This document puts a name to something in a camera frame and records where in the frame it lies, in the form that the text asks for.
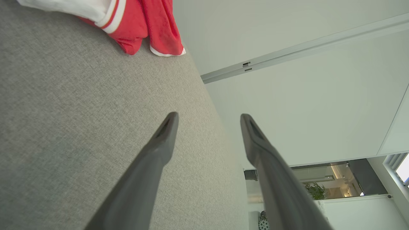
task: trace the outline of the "white trim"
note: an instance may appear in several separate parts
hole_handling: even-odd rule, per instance
[[[101,19],[101,21],[95,23],[96,26],[103,27],[106,23],[108,23],[109,19],[111,18],[112,12],[114,11],[115,4],[117,1],[118,0],[111,0],[106,15],[104,16],[103,19]]]
[[[320,201],[322,201],[324,204],[328,204],[328,203],[349,202],[349,201],[357,201],[357,200],[384,199],[384,198],[388,198],[388,195],[389,194],[343,197],[343,198],[320,200]]]
[[[108,13],[105,15],[104,19],[98,23],[95,23],[96,26],[102,27],[109,22],[109,19],[111,18],[111,15],[115,8],[116,1],[118,1],[118,8],[117,11],[115,12],[114,18],[111,24],[109,24],[106,28],[103,29],[107,34],[111,34],[118,29],[119,24],[122,21],[122,17],[124,16],[126,0],[112,0],[111,5],[108,8]]]
[[[161,52],[155,50],[151,45],[149,45],[149,49],[151,50],[151,52],[152,52],[154,55],[157,55],[157,56],[160,56],[160,57],[182,56],[182,55],[186,54],[186,50],[185,50],[184,48],[183,48],[183,50],[182,50],[182,53],[179,54],[179,55],[163,54],[163,53],[161,53]]]
[[[318,38],[202,75],[205,84],[277,65],[353,41],[377,38],[409,29],[409,13]]]

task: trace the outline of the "white ceiling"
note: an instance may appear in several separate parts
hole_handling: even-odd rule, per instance
[[[206,85],[245,169],[249,113],[289,165],[377,154],[409,84],[409,31]]]

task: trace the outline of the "red and white garment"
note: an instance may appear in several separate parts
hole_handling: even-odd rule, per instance
[[[173,17],[172,0],[17,0],[21,5],[60,11],[103,29],[127,54],[135,54],[149,36],[158,56],[186,53]]]

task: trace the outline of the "ceiling track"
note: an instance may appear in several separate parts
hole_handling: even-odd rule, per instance
[[[332,47],[368,40],[409,29],[409,13],[348,29],[275,51],[201,76],[205,84],[316,54]]]

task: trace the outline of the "white wall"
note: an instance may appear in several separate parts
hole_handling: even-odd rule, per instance
[[[377,154],[409,84],[409,31],[206,84],[243,168],[249,113],[290,166]]]
[[[396,177],[392,178],[391,174],[383,165],[385,158],[386,156],[368,158],[368,162],[371,164],[388,193],[393,196],[393,201],[406,222],[409,223],[409,188],[401,186],[401,182]]]
[[[378,155],[409,151],[409,92],[400,104],[391,128]]]
[[[200,74],[407,12],[407,0],[173,1]]]
[[[334,230],[407,230],[395,204],[388,198],[343,198],[324,201]]]

